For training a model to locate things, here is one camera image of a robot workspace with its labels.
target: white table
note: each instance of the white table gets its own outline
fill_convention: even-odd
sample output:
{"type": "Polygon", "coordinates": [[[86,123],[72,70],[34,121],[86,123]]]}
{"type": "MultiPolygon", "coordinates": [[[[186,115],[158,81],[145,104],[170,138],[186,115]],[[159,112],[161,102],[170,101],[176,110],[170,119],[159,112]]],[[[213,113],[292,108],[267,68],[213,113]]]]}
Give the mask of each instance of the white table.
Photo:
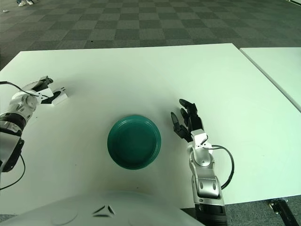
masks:
{"type": "Polygon", "coordinates": [[[301,112],[301,48],[241,48],[301,112]]]}
{"type": "MultiPolygon", "coordinates": [[[[193,207],[187,143],[174,132],[179,98],[195,102],[209,141],[227,147],[236,164],[226,204],[301,193],[301,114],[232,44],[19,53],[0,79],[19,86],[48,75],[67,88],[57,106],[41,105],[26,126],[24,178],[0,194],[0,213],[22,213],[62,198],[109,189],[154,194],[193,207]],[[157,159],[141,170],[116,165],[107,151],[113,124],[140,114],[162,137],[157,159]]],[[[0,106],[17,90],[0,87],[0,106]]],[[[216,174],[230,172],[226,152],[214,152],[216,174]]],[[[19,162],[2,186],[22,173],[19,162]]]]}

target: checkered carpet floor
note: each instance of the checkered carpet floor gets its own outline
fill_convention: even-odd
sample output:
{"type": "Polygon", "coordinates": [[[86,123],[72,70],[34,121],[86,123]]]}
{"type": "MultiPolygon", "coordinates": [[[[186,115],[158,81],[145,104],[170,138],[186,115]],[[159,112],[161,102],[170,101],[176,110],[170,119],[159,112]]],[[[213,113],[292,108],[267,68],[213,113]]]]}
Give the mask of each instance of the checkered carpet floor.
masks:
{"type": "Polygon", "coordinates": [[[1,68],[19,51],[232,42],[301,46],[301,6],[285,0],[1,0],[1,68]]]}

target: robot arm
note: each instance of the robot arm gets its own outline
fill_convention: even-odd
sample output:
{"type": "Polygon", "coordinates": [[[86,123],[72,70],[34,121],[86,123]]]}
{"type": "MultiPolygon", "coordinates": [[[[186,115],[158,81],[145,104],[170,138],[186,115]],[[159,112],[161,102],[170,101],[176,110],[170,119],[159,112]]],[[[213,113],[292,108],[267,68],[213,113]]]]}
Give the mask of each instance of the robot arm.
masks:
{"type": "Polygon", "coordinates": [[[20,89],[20,92],[13,95],[8,109],[0,114],[0,174],[11,171],[15,166],[24,145],[21,139],[23,129],[37,105],[57,104],[67,98],[64,88],[53,92],[48,87],[52,82],[52,79],[43,77],[20,89]]]}
{"type": "Polygon", "coordinates": [[[212,145],[207,141],[208,136],[204,132],[195,104],[183,99],[180,99],[180,104],[187,110],[181,108],[188,129],[179,124],[174,113],[171,113],[171,117],[176,134],[192,143],[189,166],[192,171],[191,183],[196,219],[207,226],[227,225],[222,188],[214,173],[212,145]]]}

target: green plate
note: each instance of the green plate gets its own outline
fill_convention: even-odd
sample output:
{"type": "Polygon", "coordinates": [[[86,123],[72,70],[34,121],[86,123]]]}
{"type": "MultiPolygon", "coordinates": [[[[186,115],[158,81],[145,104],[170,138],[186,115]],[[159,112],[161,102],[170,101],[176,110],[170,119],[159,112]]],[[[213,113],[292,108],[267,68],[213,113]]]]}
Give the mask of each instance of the green plate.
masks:
{"type": "Polygon", "coordinates": [[[108,136],[111,158],[121,167],[138,170],[157,157],[161,136],[157,126],[140,115],[125,117],[112,127],[108,136]]]}

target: wire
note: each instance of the wire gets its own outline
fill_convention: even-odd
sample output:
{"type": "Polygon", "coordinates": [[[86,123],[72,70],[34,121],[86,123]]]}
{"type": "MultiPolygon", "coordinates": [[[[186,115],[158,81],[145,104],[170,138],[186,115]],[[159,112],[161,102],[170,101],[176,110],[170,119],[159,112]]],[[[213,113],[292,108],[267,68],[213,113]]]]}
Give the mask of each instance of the wire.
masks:
{"type": "Polygon", "coordinates": [[[225,148],[223,146],[220,146],[220,145],[212,145],[212,148],[210,148],[210,147],[203,147],[203,148],[204,149],[210,149],[210,150],[224,149],[229,154],[229,156],[231,158],[231,165],[232,166],[231,166],[231,173],[228,177],[228,180],[221,186],[221,188],[224,189],[225,187],[227,187],[230,184],[230,181],[232,180],[232,177],[233,177],[233,174],[234,174],[234,159],[233,159],[233,156],[232,156],[231,152],[227,148],[225,148]]]}
{"type": "Polygon", "coordinates": [[[24,159],[23,159],[22,155],[20,155],[20,157],[21,157],[22,162],[23,162],[23,165],[24,165],[24,170],[23,170],[22,175],[21,175],[20,178],[19,178],[17,181],[15,181],[14,183],[12,183],[12,184],[10,184],[10,185],[7,185],[7,186],[5,186],[5,187],[0,188],[0,191],[3,190],[3,189],[5,189],[5,188],[8,188],[8,187],[10,187],[10,186],[12,186],[12,185],[14,185],[14,184],[16,184],[16,183],[18,183],[18,182],[22,179],[22,177],[24,176],[25,169],[26,169],[26,167],[25,167],[25,162],[24,162],[24,159]]]}
{"type": "Polygon", "coordinates": [[[18,87],[17,85],[15,85],[15,84],[13,84],[13,83],[11,83],[11,82],[9,82],[9,81],[0,81],[0,85],[11,85],[11,86],[16,87],[17,89],[19,89],[20,91],[22,91],[22,92],[24,92],[24,93],[27,93],[27,94],[29,94],[29,95],[31,95],[31,96],[34,96],[34,97],[39,97],[39,95],[34,95],[34,94],[32,94],[32,93],[26,92],[25,90],[21,89],[20,87],[18,87]]]}

